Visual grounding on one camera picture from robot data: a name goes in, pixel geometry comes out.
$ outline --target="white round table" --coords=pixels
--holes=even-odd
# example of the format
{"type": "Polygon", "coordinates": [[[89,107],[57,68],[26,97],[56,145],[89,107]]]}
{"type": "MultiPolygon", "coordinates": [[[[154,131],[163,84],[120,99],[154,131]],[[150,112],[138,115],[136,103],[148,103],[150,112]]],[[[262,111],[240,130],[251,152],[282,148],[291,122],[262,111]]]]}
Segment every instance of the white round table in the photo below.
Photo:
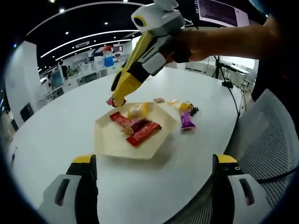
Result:
{"type": "MultiPolygon", "coordinates": [[[[55,99],[18,130],[10,145],[15,151],[13,174],[28,201],[38,208],[43,191],[71,161],[94,153],[94,122],[112,108],[114,76],[80,86],[55,99]]],[[[242,94],[232,90],[239,106],[242,94]]],[[[128,102],[190,101],[200,109],[192,121],[194,134],[181,134],[178,112],[161,105],[178,120],[148,161],[97,155],[98,216],[101,224],[161,224],[179,212],[199,192],[212,173],[212,155],[224,153],[237,112],[220,80],[198,73],[164,68],[150,77],[128,102]]]]}

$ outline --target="person's arm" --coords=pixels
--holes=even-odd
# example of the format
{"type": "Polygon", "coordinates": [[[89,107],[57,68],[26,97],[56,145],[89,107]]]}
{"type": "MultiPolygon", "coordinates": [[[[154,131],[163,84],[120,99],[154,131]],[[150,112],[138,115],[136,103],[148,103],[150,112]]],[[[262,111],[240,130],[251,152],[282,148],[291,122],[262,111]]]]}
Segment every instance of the person's arm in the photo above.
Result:
{"type": "Polygon", "coordinates": [[[281,51],[281,34],[275,19],[240,28],[219,28],[212,31],[187,30],[177,37],[192,51],[191,60],[200,61],[212,55],[264,59],[281,51]]]}

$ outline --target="purple candy wrapper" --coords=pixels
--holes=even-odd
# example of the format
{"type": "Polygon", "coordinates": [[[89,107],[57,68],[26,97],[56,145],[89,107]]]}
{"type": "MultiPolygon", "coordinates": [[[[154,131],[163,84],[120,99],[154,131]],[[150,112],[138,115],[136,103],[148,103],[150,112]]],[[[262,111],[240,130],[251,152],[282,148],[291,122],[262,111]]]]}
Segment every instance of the purple candy wrapper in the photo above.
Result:
{"type": "Polygon", "coordinates": [[[182,129],[195,128],[188,111],[181,112],[182,129]]]}

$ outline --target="beige plate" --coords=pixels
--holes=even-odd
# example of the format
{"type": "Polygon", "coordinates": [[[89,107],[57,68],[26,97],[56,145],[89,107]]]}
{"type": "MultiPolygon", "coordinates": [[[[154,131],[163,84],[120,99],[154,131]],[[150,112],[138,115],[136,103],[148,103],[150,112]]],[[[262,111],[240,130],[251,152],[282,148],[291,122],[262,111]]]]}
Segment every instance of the beige plate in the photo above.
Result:
{"type": "Polygon", "coordinates": [[[150,136],[138,147],[127,142],[128,134],[121,132],[122,127],[110,119],[110,115],[119,111],[127,117],[132,106],[141,103],[127,103],[114,108],[95,121],[95,150],[99,154],[132,159],[150,159],[161,146],[167,135],[176,126],[177,121],[156,103],[149,102],[147,118],[158,123],[162,129],[150,136]]]}

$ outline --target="ceiling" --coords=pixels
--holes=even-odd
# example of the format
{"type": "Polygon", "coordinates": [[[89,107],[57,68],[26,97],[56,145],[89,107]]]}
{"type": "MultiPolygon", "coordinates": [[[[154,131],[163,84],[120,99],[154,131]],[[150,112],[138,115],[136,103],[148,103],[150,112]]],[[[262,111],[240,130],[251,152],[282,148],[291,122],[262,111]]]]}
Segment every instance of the ceiling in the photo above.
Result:
{"type": "MultiPolygon", "coordinates": [[[[265,20],[265,17],[259,13],[248,0],[218,1],[227,3],[246,12],[249,15],[250,20],[260,23],[265,20]]],[[[131,32],[93,36],[63,46],[45,57],[40,58],[41,55],[68,41],[106,31],[136,29],[130,16],[139,6],[129,4],[99,4],[79,7],[77,9],[61,13],[53,19],[45,22],[26,36],[26,34],[38,24],[59,13],[59,9],[70,9],[72,7],[93,2],[101,1],[56,0],[55,3],[51,3],[49,0],[18,1],[17,5],[14,6],[15,17],[13,17],[10,21],[13,27],[13,42],[21,43],[23,40],[26,40],[36,44],[37,62],[40,68],[44,68],[45,66],[49,67],[55,65],[57,63],[55,61],[56,58],[76,50],[72,49],[72,47],[76,44],[90,41],[90,45],[93,45],[101,42],[119,40],[131,32]]],[[[129,2],[150,4],[153,0],[129,0],[129,2]]],[[[194,0],[177,0],[177,2],[179,3],[178,10],[180,10],[186,19],[192,20],[195,25],[219,26],[198,20],[194,0]]]]}

